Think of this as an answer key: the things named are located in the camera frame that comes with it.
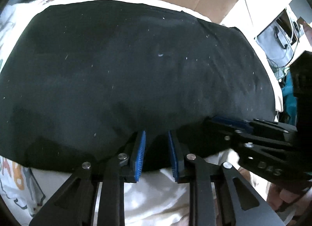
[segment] finger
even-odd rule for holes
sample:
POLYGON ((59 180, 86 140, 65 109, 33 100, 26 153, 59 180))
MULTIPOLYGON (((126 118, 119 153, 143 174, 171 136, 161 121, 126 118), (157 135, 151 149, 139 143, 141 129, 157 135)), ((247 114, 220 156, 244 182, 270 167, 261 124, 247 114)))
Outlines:
POLYGON ((299 198, 300 195, 291 193, 286 189, 282 189, 280 192, 280 198, 286 203, 292 203, 295 199, 299 198))
POLYGON ((287 226, 293 226, 293 225, 295 225, 295 224, 296 224, 296 221, 291 220, 291 221, 287 224, 287 226))
POLYGON ((266 201, 274 211, 282 205, 283 200, 280 198, 280 188, 278 186, 271 184, 266 201))
POLYGON ((238 172, 239 172, 240 174, 242 174, 242 176, 243 176, 248 182, 250 182, 250 172, 249 172, 248 170, 246 170, 246 169, 240 167, 240 168, 238 169, 238 172))

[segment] white fabric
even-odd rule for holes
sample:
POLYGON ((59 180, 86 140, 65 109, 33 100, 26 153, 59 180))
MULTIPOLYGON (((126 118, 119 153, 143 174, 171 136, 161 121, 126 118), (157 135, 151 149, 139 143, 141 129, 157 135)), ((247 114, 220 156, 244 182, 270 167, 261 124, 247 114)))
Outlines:
MULTIPOLYGON (((228 161, 238 169, 238 159, 238 155, 233 150, 227 150, 208 157, 206 161, 218 165, 228 161)), ((7 162, 11 168, 11 177, 7 168, 4 168, 4 175, 0 174, 0 181, 4 188, 0 192, 18 222, 23 226, 28 225, 32 216, 40 210, 42 203, 40 204, 38 201, 45 197, 43 201, 45 204, 70 174, 37 169, 30 170, 10 160, 7 162), (36 186, 36 190, 40 191, 35 192, 29 188, 24 188, 21 191, 13 180, 12 164, 15 165, 15 168, 20 168, 20 172, 32 172, 31 183, 36 186), (34 201, 30 195, 31 192, 36 193, 36 197, 39 199, 34 201), (23 202, 24 207, 21 208, 16 202, 12 202, 14 199, 23 202)), ((19 178, 21 182, 26 183, 27 176, 21 174, 19 178)), ((253 186, 258 186, 260 190, 256 178, 254 178, 253 186)), ((262 191, 265 191, 266 184, 262 187, 262 191)), ((126 226, 173 225, 179 222, 181 218, 188 216, 189 184, 175 183, 171 169, 142 173, 139 182, 136 184, 125 183, 124 185, 124 211, 126 226)))

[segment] wrinkled fabric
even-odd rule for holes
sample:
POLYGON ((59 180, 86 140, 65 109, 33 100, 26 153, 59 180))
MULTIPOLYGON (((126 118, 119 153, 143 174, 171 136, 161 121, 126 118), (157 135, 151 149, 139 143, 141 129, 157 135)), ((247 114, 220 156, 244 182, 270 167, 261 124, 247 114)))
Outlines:
MULTIPOLYGON (((240 31, 112 0, 37 14, 3 67, 0 98, 0 154, 65 172, 109 159, 140 129, 144 169, 168 167, 155 156, 167 158, 162 135, 170 129, 214 115, 276 114, 270 79, 240 31)), ((181 141, 201 157, 213 154, 209 138, 181 141)))
MULTIPOLYGON (((220 152, 205 159, 207 162, 220 165, 228 161, 238 169, 238 155, 233 150, 220 152)), ((30 169, 20 166, 24 171, 30 171, 37 187, 41 190, 40 194, 44 196, 42 203, 38 203, 35 213, 40 210, 42 204, 45 204, 58 188, 67 180, 70 174, 30 169)), ((4 186, 11 186, 11 198, 14 197, 26 204, 32 204, 29 191, 26 189, 21 192, 15 185, 14 180, 10 180, 8 171, 4 169, 5 178, 0 178, 4 186)), ((26 183, 25 176, 20 176, 20 181, 26 183)), ((27 207, 21 209, 11 198, 0 190, 1 195, 8 208, 17 218, 21 225, 28 225, 34 215, 26 212, 27 207)), ((154 172, 142 173, 140 180, 136 184, 124 184, 124 212, 126 226, 170 226, 181 223, 188 218, 189 214, 189 184, 177 184, 172 177, 170 168, 160 169, 154 172)))
MULTIPOLYGON (((82 2, 86 0, 55 0, 43 5, 42 10, 47 8, 49 5, 55 4, 68 4, 71 2, 82 2)), ((206 21, 209 19, 200 16, 198 13, 193 12, 191 10, 187 10, 166 2, 162 2, 159 0, 122 0, 126 2, 144 2, 150 5, 159 5, 161 7, 166 7, 173 10, 184 10, 184 12, 192 13, 192 15, 196 17, 200 17, 206 21)), ((5 37, 2 37, 0 40, 0 59, 4 59, 4 62, 7 60, 10 52, 12 51, 18 37, 23 32, 27 23, 31 20, 31 18, 41 12, 42 10, 37 11, 38 7, 32 5, 30 7, 29 4, 18 4, 16 5, 17 11, 14 13, 14 16, 10 19, 10 23, 14 23, 15 27, 12 31, 13 33, 8 36, 8 33, 5 37)), ((257 49, 257 45, 252 44, 252 47, 257 52, 258 57, 262 57, 260 54, 261 49, 257 49)), ((263 66, 266 68, 265 62, 261 59, 263 66)), ((270 77, 270 69, 266 68, 268 72, 268 76, 270 77)), ((276 98, 276 110, 281 108, 279 100, 278 100, 278 91, 276 90, 275 84, 272 83, 274 94, 276 98)), ((230 160, 228 158, 222 157, 220 159, 220 155, 210 157, 210 161, 213 163, 223 162, 224 160, 230 160)), ((61 184, 69 177, 70 174, 60 173, 60 172, 49 172, 42 171, 38 169, 32 169, 32 172, 35 176, 35 179, 38 182, 38 185, 43 189, 43 193, 46 196, 44 203, 48 200, 53 193, 61 186, 61 184)), ((126 214, 126 222, 127 225, 174 225, 181 226, 187 225, 185 223, 188 222, 188 185, 177 185, 174 183, 171 177, 171 171, 169 169, 162 169, 151 173, 143 173, 140 181, 137 185, 126 184, 125 185, 125 214, 126 214), (151 185, 152 192, 149 192, 149 186, 151 185)), ((28 225, 31 216, 27 209, 21 210, 16 209, 16 204, 12 199, 8 199, 6 195, 3 196, 5 202, 8 207, 14 214, 14 216, 18 219, 21 225, 28 225)))
POLYGON ((32 170, 0 156, 0 171, 1 196, 12 200, 18 212, 25 210, 33 217, 46 197, 32 170))

